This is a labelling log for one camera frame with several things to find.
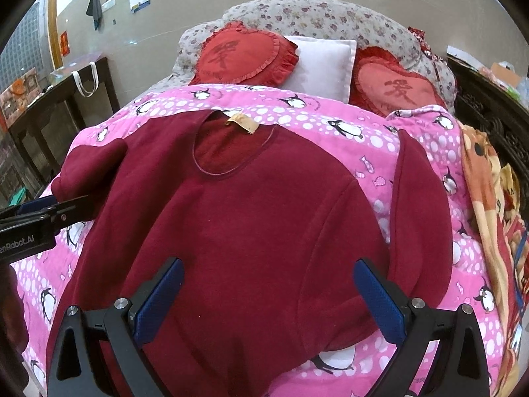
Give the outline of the dark red fleece sweater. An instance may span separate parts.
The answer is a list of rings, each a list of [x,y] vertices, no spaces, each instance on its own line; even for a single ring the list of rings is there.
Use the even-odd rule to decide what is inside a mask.
[[[422,146],[399,141],[388,237],[350,171],[279,125],[248,134],[190,111],[76,147],[52,192],[92,197],[94,215],[57,317],[131,296],[177,257],[182,289],[145,349],[156,373],[175,396],[261,396],[375,331],[353,284],[359,258],[436,306],[453,267],[447,194]]]

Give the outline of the dark wooden desk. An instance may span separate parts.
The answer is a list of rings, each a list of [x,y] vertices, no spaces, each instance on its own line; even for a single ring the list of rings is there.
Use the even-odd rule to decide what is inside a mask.
[[[88,65],[79,68],[77,73],[80,76],[81,85],[82,82],[88,81],[91,73],[92,66]],[[107,93],[107,99],[113,114],[116,114],[120,110],[117,99],[117,93],[114,87],[112,76],[109,69],[108,59],[105,56],[101,56],[95,61],[95,67],[97,69],[98,80],[104,85],[104,89]],[[57,85],[49,87],[47,92],[36,98],[36,100],[30,104],[26,111],[20,116],[16,122],[8,129],[8,133],[14,141],[16,149],[20,153],[24,163],[30,169],[32,174],[39,181],[39,190],[44,189],[51,181],[52,177],[56,176],[61,168],[61,162],[56,159],[56,156],[52,153],[49,147],[47,138],[42,134],[42,128],[44,128],[52,119],[52,114],[55,110],[59,110],[60,115],[65,116],[66,127],[71,126],[77,130],[77,133],[87,127],[86,121],[82,116],[82,112],[75,100],[75,94],[81,93],[77,89],[77,83],[75,82],[73,74],[67,76]],[[32,137],[39,147],[40,153],[43,155],[47,164],[45,170],[48,172],[40,171],[36,165],[34,159],[29,154],[27,148],[23,143],[25,137]]]

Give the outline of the orange gift box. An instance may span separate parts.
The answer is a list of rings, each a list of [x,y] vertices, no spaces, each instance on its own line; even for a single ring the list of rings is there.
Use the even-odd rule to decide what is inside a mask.
[[[1,93],[1,128],[7,132],[40,93],[38,72],[33,67]]]

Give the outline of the orange cartoon blanket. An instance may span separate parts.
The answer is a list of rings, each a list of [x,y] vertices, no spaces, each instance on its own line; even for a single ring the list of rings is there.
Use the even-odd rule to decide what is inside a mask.
[[[460,124],[461,160],[479,231],[490,288],[505,342],[494,396],[515,390],[522,319],[528,309],[528,224],[520,214],[521,188],[515,171],[503,166],[487,134]]]

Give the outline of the metal window grille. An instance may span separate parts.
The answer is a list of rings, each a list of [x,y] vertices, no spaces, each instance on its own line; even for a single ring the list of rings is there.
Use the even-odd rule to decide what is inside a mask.
[[[30,69],[35,68],[37,73],[44,69],[41,18],[40,2],[35,2],[5,45],[0,66],[2,91]]]

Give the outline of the dark carved wooden headboard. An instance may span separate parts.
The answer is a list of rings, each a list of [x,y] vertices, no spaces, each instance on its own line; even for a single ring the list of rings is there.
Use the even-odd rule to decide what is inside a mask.
[[[521,207],[528,207],[528,111],[505,90],[473,70],[467,63],[448,57],[456,76],[456,117],[485,132],[500,162],[510,164],[518,177]]]

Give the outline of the left red heart cushion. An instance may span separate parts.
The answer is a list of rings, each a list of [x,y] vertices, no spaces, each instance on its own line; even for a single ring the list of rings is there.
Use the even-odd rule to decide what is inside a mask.
[[[230,22],[202,45],[190,83],[277,88],[294,72],[299,61],[297,49],[280,34]]]

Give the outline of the red heart cushion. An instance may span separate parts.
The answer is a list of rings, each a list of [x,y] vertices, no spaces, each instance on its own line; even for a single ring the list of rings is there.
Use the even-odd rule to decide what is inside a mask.
[[[382,117],[428,105],[447,107],[426,77],[406,71],[396,57],[380,47],[356,51],[349,103]]]
[[[230,22],[202,45],[190,83],[277,88],[294,72],[299,61],[297,49],[280,34]]]

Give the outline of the right red heart cushion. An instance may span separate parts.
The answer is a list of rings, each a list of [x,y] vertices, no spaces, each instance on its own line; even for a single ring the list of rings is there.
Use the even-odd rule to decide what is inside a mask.
[[[426,77],[406,71],[396,57],[380,47],[356,51],[349,103],[382,117],[428,105],[447,107]]]

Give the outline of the white pillow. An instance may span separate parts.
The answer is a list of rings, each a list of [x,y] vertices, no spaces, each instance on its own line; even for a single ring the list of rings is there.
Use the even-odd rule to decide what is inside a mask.
[[[299,60],[281,88],[348,103],[357,42],[286,36],[297,46]]]

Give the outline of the floral folded duvet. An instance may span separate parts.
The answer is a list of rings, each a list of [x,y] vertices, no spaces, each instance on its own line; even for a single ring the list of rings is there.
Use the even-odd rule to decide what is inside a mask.
[[[437,56],[422,30],[400,23],[362,5],[341,0],[252,0],[227,9],[221,18],[186,30],[179,39],[179,53],[170,76],[173,86],[188,84],[203,42],[230,22],[271,30],[282,36],[316,39],[353,39],[358,48],[379,47],[390,52],[401,66],[426,77],[437,94],[455,112],[456,77]]]

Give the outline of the red wall sticker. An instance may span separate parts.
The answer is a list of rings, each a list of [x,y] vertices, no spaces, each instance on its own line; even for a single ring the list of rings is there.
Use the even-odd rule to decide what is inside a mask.
[[[59,48],[62,57],[70,54],[69,39],[66,31],[62,32],[59,36]]]

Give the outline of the dark cloth on wall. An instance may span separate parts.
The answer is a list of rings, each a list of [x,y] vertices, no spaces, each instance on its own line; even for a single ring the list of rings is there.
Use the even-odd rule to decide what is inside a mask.
[[[101,0],[90,0],[85,13],[92,17],[94,30],[98,30],[103,18]]]

